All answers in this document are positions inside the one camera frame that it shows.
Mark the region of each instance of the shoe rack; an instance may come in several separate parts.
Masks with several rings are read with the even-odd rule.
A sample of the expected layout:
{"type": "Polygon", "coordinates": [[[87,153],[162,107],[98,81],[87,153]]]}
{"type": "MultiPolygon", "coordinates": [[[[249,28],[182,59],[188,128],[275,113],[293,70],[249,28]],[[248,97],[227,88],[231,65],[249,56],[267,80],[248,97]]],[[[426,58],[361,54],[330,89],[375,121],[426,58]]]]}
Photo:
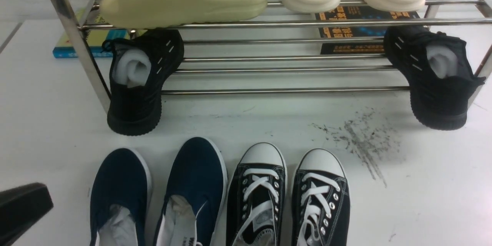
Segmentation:
{"type": "MultiPolygon", "coordinates": [[[[105,111],[109,109],[111,93],[106,85],[101,72],[91,54],[88,45],[86,44],[85,36],[89,30],[109,30],[117,29],[110,24],[88,24],[92,22],[93,17],[97,15],[100,0],[90,0],[85,14],[81,20],[77,20],[75,12],[70,5],[69,0],[51,0],[53,6],[60,18],[65,31],[72,41],[73,47],[79,60],[86,71],[87,77],[91,82],[97,97],[102,103],[105,111]]],[[[363,0],[342,0],[342,6],[364,6],[366,3],[363,0]]],[[[281,1],[269,1],[268,8],[282,7],[281,1]]],[[[217,29],[217,28],[299,28],[299,27],[364,27],[364,26],[395,26],[395,25],[467,25],[467,24],[492,24],[492,9],[484,0],[427,0],[427,11],[424,18],[409,19],[409,20],[334,20],[332,22],[320,22],[316,20],[271,20],[271,21],[254,21],[254,22],[218,22],[218,23],[202,23],[202,24],[186,24],[177,29],[217,29]],[[469,4],[475,5],[482,13],[484,18],[435,18],[439,6],[450,4],[469,4]]],[[[137,35],[135,30],[128,30],[130,37],[137,35]]],[[[381,42],[382,37],[364,38],[364,42],[381,42]]],[[[185,41],[185,45],[251,45],[251,44],[278,44],[278,43],[340,43],[340,42],[360,42],[361,38],[318,38],[318,39],[250,39],[250,40],[194,40],[185,41]]],[[[357,66],[330,66],[330,60],[354,60],[354,59],[374,59],[384,58],[383,54],[354,54],[354,55],[297,55],[290,57],[218,57],[218,58],[186,58],[184,62],[281,62],[281,61],[314,61],[325,60],[326,66],[317,67],[248,67],[241,69],[227,68],[203,68],[203,69],[178,69],[177,73],[183,74],[251,74],[251,73],[303,73],[309,74],[313,72],[338,72],[338,71],[381,71],[392,70],[390,65],[357,65],[357,66]]],[[[481,64],[475,72],[476,76],[486,76],[487,78],[492,73],[492,46],[487,51],[481,64]]],[[[469,104],[473,102],[476,95],[480,91],[479,87],[469,104]]],[[[406,91],[407,86],[366,86],[366,87],[320,87],[320,88],[262,88],[262,89],[234,89],[234,90],[162,90],[162,95],[230,95],[230,94],[267,94],[267,93],[334,93],[334,92],[375,92],[375,91],[406,91]]]]}

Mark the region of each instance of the book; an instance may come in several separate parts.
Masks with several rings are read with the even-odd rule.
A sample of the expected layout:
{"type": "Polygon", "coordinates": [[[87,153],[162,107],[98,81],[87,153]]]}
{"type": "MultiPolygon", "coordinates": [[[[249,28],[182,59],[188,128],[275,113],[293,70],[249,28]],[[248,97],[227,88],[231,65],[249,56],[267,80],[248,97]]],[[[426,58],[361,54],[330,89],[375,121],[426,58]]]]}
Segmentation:
{"type": "MultiPolygon", "coordinates": [[[[79,20],[84,13],[84,9],[77,11],[76,16],[79,20]]],[[[98,14],[95,17],[93,22],[89,23],[106,23],[104,18],[98,14]]],[[[115,39],[115,38],[125,38],[130,39],[128,32],[126,30],[90,30],[87,34],[87,44],[93,54],[94,57],[113,57],[113,53],[111,52],[103,52],[102,51],[102,43],[107,39],[115,39]]],[[[72,43],[68,39],[68,35],[64,33],[55,48],[53,49],[53,55],[55,58],[76,58],[77,53],[75,52],[72,43]]]]}
{"type": "MultiPolygon", "coordinates": [[[[417,12],[385,12],[369,6],[341,7],[324,13],[316,13],[316,20],[398,20],[401,18],[419,18],[417,12]]],[[[364,38],[382,37],[387,27],[323,27],[318,28],[321,38],[364,38]]],[[[323,43],[321,55],[355,54],[355,53],[383,53],[383,43],[323,43]]]]}

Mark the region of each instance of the white shoelace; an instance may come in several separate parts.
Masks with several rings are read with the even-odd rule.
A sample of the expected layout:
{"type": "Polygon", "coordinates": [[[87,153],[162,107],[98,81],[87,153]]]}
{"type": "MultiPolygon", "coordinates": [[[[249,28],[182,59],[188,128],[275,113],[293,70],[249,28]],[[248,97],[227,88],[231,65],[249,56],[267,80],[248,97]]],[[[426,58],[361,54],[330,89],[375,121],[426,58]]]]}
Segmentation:
{"type": "MultiPolygon", "coordinates": [[[[304,206],[304,203],[310,196],[316,197],[316,199],[321,203],[325,212],[329,214],[328,218],[331,218],[331,210],[335,208],[334,203],[328,204],[325,197],[322,195],[323,193],[327,193],[330,190],[330,186],[332,186],[337,192],[340,192],[340,186],[334,180],[327,178],[325,176],[321,176],[315,173],[307,173],[304,175],[302,182],[306,181],[308,178],[315,178],[319,181],[323,181],[326,183],[326,186],[316,186],[314,183],[311,183],[311,188],[309,188],[304,194],[301,195],[301,206],[304,206]]],[[[304,219],[301,225],[301,230],[299,231],[299,237],[297,239],[297,246],[308,246],[308,243],[304,237],[306,233],[306,228],[308,226],[311,227],[311,236],[314,241],[318,241],[321,239],[320,234],[318,233],[318,218],[321,215],[321,209],[316,207],[313,204],[308,204],[306,206],[306,210],[304,211],[304,219]]]]}
{"type": "Polygon", "coordinates": [[[244,191],[243,201],[246,202],[246,200],[251,195],[253,190],[255,190],[256,188],[258,188],[261,185],[264,188],[268,189],[272,193],[272,195],[275,199],[275,202],[278,203],[278,194],[277,194],[277,191],[275,190],[275,188],[273,187],[273,185],[268,182],[269,176],[264,176],[264,177],[260,178],[260,177],[255,175],[255,174],[270,175],[270,176],[273,176],[276,180],[278,180],[279,177],[278,177],[277,172],[275,172],[271,169],[251,168],[251,169],[246,169],[246,171],[244,171],[244,173],[243,173],[243,176],[247,176],[249,174],[253,175],[253,176],[251,176],[253,183],[251,183],[248,186],[248,188],[246,188],[246,190],[244,191]]]}

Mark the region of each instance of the black and white canvas sneaker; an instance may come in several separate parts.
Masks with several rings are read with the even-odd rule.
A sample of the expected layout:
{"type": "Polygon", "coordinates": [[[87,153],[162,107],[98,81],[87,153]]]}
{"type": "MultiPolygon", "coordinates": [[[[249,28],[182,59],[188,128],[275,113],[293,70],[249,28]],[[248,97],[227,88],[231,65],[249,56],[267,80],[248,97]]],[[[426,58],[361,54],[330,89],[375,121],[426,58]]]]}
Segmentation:
{"type": "Polygon", "coordinates": [[[340,162],[324,149],[307,152],[292,186],[292,246],[345,246],[348,183],[340,162]]]}
{"type": "Polygon", "coordinates": [[[133,40],[107,40],[102,47],[113,52],[109,127],[128,136],[150,132],[160,121],[162,85],[183,61],[179,31],[153,29],[133,40]]]}
{"type": "Polygon", "coordinates": [[[280,151],[258,143],[244,154],[229,184],[226,246],[279,246],[287,185],[280,151]]]}
{"type": "Polygon", "coordinates": [[[413,114],[437,130],[456,130],[466,123],[468,101],[485,78],[474,76],[466,42],[432,33],[422,26],[389,27],[384,50],[410,85],[413,114]]]}

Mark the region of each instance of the navy blue slip-on shoe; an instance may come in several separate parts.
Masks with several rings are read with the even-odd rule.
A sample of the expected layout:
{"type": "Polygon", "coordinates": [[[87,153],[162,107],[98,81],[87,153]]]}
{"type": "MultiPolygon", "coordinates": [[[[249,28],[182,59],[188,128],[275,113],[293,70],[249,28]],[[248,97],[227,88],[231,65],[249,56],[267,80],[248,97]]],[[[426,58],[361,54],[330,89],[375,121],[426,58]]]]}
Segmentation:
{"type": "Polygon", "coordinates": [[[114,150],[102,162],[91,192],[90,246],[144,245],[152,184],[135,150],[114,150]]]}
{"type": "Polygon", "coordinates": [[[156,246],[209,246],[223,207],[227,169],[220,151],[200,137],[184,143],[174,160],[156,246]]]}

